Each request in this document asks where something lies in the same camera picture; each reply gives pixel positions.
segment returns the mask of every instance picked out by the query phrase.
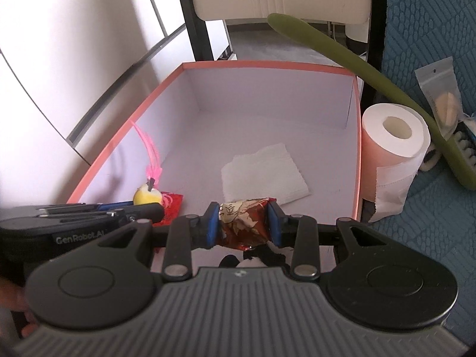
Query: pink feather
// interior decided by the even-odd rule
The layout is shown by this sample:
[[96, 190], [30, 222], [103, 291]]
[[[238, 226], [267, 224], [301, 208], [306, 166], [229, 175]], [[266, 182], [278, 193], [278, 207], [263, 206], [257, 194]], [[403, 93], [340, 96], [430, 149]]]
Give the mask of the pink feather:
[[147, 181], [149, 179], [154, 179], [154, 188], [159, 189], [159, 179], [160, 175], [162, 174], [162, 167], [160, 166], [160, 156], [157, 148], [154, 145], [154, 141], [152, 140], [151, 136], [147, 133], [143, 132], [139, 126], [136, 125], [135, 122], [132, 122], [137, 134], [139, 135], [140, 139], [144, 143], [146, 147], [147, 154], [149, 156], [149, 161], [151, 162], [150, 165], [146, 167], [146, 178]]

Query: massage brush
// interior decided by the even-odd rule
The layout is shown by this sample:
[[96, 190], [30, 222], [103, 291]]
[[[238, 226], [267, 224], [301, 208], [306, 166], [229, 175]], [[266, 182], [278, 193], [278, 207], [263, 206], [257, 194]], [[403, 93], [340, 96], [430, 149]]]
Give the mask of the massage brush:
[[458, 181], [465, 188], [476, 190], [476, 156], [465, 134], [462, 132], [455, 133], [446, 141], [432, 116], [412, 98], [365, 60], [311, 27], [308, 23], [278, 13], [270, 14], [267, 20], [269, 25], [279, 34], [307, 46], [347, 68], [375, 90], [385, 95], [391, 102], [417, 111], [427, 123], [433, 143], [448, 162]]

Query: blue patterned mat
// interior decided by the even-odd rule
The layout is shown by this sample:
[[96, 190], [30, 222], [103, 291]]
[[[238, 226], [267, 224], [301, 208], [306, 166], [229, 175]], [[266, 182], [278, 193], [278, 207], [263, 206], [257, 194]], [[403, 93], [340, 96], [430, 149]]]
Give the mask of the blue patterned mat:
[[[414, 70], [453, 56], [467, 114], [476, 110], [476, 0], [388, 0], [382, 72], [430, 114]], [[459, 297], [446, 328], [476, 342], [476, 192], [463, 189], [445, 162], [413, 182], [403, 213], [374, 228], [447, 266]]]

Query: toilet paper roll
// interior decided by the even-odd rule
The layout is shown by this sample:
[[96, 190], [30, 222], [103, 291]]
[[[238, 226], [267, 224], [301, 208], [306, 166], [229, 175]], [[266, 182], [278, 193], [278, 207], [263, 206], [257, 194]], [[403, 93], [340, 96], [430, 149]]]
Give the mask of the toilet paper roll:
[[424, 119], [409, 107], [380, 103], [366, 109], [360, 194], [375, 202], [371, 222], [402, 212], [430, 140]]

